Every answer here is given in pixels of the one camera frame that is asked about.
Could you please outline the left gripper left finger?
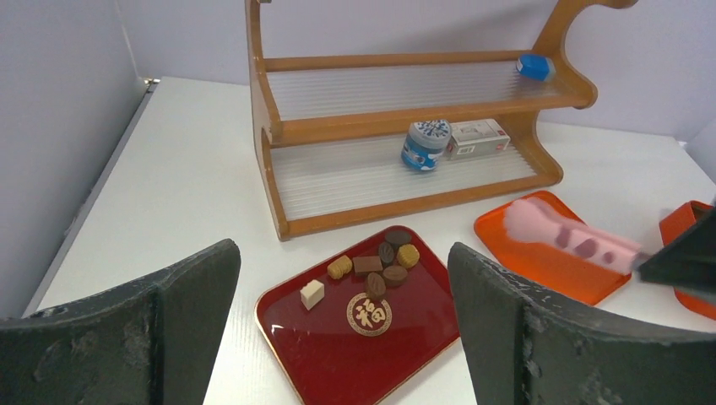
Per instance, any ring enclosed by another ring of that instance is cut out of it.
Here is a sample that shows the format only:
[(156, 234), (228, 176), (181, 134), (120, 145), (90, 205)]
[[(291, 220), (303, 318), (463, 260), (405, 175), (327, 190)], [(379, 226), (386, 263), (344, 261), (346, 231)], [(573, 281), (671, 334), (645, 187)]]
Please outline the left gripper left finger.
[(241, 266), (222, 240), (81, 300), (1, 322), (4, 404), (200, 404)]

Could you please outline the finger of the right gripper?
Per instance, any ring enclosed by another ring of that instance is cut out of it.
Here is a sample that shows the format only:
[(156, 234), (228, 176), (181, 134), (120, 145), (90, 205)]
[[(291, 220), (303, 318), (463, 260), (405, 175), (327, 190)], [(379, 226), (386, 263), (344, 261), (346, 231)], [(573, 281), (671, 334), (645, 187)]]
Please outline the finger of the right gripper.
[(640, 279), (715, 303), (715, 206), (637, 270)]

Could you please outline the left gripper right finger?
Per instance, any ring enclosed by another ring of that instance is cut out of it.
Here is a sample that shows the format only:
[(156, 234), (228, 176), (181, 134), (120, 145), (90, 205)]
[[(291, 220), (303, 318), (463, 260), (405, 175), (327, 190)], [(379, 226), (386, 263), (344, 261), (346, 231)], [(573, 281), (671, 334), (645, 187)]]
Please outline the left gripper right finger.
[(447, 270), (479, 404), (712, 404), (715, 336), (585, 305), (457, 242)]

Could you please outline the pink tongs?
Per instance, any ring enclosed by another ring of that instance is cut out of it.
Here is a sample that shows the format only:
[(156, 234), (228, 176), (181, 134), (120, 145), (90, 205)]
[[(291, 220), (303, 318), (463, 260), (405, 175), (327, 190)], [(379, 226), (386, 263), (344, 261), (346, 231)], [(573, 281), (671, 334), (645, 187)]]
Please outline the pink tongs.
[(639, 244), (569, 219), (537, 197), (511, 202), (503, 226), (511, 240), (547, 245), (614, 273), (627, 275), (651, 257)]

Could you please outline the white cube chocolate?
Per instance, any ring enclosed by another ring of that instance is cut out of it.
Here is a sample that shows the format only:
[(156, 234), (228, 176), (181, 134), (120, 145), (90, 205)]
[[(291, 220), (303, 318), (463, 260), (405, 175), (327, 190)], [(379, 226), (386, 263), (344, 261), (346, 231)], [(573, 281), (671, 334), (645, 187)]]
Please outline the white cube chocolate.
[(301, 303), (310, 311), (325, 296), (325, 286), (317, 279), (313, 279), (300, 289)]

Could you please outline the brown rectangular chocolate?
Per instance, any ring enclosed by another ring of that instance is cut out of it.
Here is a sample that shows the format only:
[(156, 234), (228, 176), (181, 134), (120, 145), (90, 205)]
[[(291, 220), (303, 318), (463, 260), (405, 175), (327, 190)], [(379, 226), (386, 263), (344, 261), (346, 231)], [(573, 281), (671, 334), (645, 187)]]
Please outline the brown rectangular chocolate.
[(380, 256), (358, 256), (354, 257), (352, 262), (355, 275), (360, 277), (380, 273), (384, 269)]

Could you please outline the tan ridged chocolate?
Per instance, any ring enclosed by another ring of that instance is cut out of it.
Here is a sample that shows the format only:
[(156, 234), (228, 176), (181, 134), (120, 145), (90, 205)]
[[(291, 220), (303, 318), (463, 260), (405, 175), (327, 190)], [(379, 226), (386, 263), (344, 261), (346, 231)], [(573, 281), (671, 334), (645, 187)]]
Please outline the tan ridged chocolate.
[(346, 255), (338, 257), (327, 266), (327, 274), (333, 280), (339, 280), (353, 270), (353, 261)]

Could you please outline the orange compartment box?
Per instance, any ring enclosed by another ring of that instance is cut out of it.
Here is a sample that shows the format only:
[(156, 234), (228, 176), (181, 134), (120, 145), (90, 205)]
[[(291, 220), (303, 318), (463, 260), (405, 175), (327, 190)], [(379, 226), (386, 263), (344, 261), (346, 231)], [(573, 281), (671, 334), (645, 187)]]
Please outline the orange compartment box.
[[(664, 246), (674, 241), (678, 236), (692, 227), (702, 216), (704, 216), (712, 205), (699, 201), (690, 201), (682, 204), (676, 210), (659, 222), (659, 231)], [(674, 289), (677, 300), (689, 311), (706, 316), (715, 320), (715, 305), (705, 300), (698, 299), (687, 293)]]

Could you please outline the orange box lid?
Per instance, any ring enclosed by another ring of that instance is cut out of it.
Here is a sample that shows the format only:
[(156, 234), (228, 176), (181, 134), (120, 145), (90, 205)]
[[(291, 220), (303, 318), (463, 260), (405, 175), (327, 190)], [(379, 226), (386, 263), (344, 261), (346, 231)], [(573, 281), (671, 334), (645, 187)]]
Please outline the orange box lid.
[(507, 207), (505, 203), (474, 222), (476, 236), (504, 267), (586, 305), (597, 305), (630, 281), (629, 275), (582, 262), (549, 246), (511, 240), (502, 225)]

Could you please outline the dark red tray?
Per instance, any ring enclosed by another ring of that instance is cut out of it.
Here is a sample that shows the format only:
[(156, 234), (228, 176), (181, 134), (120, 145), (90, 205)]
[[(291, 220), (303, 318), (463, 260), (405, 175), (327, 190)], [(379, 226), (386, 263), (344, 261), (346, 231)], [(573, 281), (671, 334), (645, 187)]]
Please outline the dark red tray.
[[(366, 296), (366, 280), (352, 270), (327, 274), (343, 255), (378, 256), (388, 232), (344, 249), (263, 293), (255, 317), (294, 392), (305, 404), (376, 404), (432, 362), (459, 335), (448, 271), (410, 228), (391, 227), (417, 251), (406, 281), (380, 302)], [(325, 296), (311, 310), (300, 289), (317, 279)]]

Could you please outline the white red small box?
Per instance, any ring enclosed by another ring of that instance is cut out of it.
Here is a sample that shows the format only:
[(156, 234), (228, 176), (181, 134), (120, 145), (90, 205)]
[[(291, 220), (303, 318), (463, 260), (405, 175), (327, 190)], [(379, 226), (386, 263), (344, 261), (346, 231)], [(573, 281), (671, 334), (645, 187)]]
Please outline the white red small box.
[(510, 141), (507, 132), (494, 119), (454, 122), (445, 155), (448, 160), (457, 160), (497, 154), (505, 150)]

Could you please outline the blue lidded jar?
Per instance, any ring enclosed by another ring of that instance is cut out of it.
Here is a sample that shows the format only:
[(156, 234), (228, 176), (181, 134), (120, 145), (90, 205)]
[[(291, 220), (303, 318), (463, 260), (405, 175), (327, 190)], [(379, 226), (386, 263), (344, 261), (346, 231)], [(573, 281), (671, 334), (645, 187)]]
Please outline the blue lidded jar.
[(403, 163), (412, 170), (434, 170), (451, 136), (452, 127), (444, 119), (411, 123), (400, 154)]

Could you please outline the blue cube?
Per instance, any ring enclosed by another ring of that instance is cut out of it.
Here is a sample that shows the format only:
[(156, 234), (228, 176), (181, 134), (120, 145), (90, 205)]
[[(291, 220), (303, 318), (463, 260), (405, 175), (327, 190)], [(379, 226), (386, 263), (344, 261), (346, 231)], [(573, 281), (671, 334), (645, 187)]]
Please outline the blue cube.
[(536, 54), (522, 54), (516, 61), (517, 72), (540, 82), (549, 82), (556, 76), (556, 67), (549, 58)]

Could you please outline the wooden three-tier shelf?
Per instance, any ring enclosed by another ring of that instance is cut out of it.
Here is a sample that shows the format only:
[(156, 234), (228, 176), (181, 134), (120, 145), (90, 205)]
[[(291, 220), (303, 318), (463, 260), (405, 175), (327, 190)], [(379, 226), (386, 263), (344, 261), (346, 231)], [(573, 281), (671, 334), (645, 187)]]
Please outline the wooden three-tier shelf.
[[(552, 186), (544, 110), (585, 109), (596, 86), (568, 61), (567, 32), (586, 1), (559, 1), (531, 51), (556, 76), (525, 78), (517, 50), (266, 57), (259, 1), (245, 4), (258, 166), (281, 240)], [(487, 157), (430, 171), (399, 157), (409, 125), (493, 118), (511, 141)]]

